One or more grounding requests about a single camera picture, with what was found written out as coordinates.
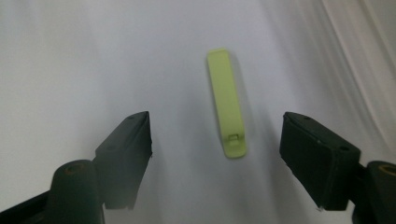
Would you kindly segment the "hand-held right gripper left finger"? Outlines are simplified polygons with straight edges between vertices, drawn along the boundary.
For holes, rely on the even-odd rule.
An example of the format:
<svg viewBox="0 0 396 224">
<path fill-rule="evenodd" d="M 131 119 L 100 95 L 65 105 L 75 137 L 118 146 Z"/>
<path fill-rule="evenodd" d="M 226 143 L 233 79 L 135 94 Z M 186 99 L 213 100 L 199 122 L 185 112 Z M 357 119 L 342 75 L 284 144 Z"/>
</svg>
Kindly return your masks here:
<svg viewBox="0 0 396 224">
<path fill-rule="evenodd" d="M 124 119 L 95 150 L 93 159 L 106 209 L 133 209 L 152 156 L 149 112 Z"/>
</svg>

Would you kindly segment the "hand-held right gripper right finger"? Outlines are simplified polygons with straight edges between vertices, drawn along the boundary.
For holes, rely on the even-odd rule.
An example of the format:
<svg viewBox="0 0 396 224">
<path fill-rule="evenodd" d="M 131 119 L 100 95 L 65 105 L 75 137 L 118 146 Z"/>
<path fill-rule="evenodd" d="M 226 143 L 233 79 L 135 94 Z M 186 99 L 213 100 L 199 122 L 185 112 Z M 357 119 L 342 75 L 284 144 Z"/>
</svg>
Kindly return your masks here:
<svg viewBox="0 0 396 224">
<path fill-rule="evenodd" d="M 361 151 L 316 120 L 294 112 L 283 116 L 279 153 L 318 207 L 347 208 Z"/>
</svg>

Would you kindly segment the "light green plastic stick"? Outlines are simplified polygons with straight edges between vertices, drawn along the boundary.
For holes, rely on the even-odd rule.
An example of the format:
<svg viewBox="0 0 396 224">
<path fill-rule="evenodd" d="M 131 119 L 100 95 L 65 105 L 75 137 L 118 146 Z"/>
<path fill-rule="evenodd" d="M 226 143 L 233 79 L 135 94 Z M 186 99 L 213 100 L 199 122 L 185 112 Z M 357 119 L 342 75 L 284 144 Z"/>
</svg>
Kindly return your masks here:
<svg viewBox="0 0 396 224">
<path fill-rule="evenodd" d="M 224 154 L 230 159 L 242 158 L 247 153 L 245 123 L 229 51 L 212 49 L 206 59 Z"/>
</svg>

